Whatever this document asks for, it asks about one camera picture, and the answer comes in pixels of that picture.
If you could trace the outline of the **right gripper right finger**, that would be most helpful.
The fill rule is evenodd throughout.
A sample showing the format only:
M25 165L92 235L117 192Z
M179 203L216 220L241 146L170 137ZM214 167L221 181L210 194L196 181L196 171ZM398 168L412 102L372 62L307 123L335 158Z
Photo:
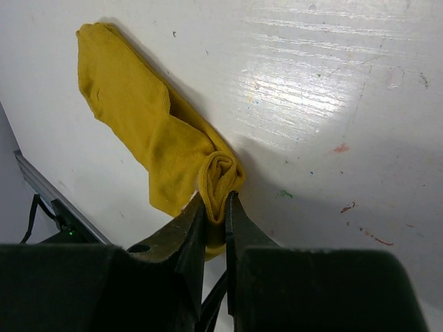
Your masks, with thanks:
M236 331L424 331L397 258L380 250L279 246L226 200L228 313Z

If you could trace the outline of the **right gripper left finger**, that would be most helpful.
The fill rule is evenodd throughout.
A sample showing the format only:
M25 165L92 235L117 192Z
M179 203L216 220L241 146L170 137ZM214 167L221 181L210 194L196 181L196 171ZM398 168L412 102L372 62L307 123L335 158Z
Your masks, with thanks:
M129 250L1 247L2 331L192 331L199 321L206 210L193 199Z

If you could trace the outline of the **yellow sock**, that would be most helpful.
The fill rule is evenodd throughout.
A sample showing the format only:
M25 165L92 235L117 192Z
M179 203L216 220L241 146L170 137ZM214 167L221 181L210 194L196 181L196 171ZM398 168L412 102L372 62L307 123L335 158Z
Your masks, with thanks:
M78 40L78 86L149 174L150 204L178 216L195 194L208 217L206 256L226 247L225 206L246 174L229 146L113 24L84 24Z

